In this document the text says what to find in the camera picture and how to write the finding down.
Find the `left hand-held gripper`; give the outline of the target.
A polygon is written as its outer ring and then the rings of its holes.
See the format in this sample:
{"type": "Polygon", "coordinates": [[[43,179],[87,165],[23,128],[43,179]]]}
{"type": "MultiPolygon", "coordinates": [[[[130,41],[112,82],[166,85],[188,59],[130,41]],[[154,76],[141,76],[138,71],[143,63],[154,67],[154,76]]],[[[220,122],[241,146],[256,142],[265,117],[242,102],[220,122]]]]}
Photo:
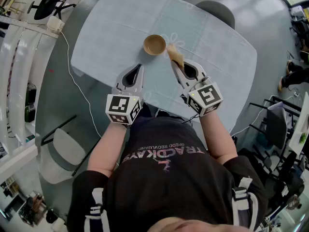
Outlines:
{"type": "Polygon", "coordinates": [[[144,66],[136,64],[122,71],[112,93],[107,96],[105,113],[112,123],[131,126],[142,109],[144,66]]]}

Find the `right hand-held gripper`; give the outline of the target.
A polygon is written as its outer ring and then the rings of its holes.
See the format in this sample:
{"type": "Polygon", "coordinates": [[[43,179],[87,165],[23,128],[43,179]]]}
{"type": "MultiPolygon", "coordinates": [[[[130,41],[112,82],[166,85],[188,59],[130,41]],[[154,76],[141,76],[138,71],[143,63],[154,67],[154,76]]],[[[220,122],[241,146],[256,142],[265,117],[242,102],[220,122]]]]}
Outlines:
{"type": "Polygon", "coordinates": [[[183,87],[181,98],[199,116],[205,116],[219,108],[223,102],[222,94],[217,83],[206,76],[200,64],[185,58],[184,68],[173,60],[171,66],[178,83],[183,87]]]}

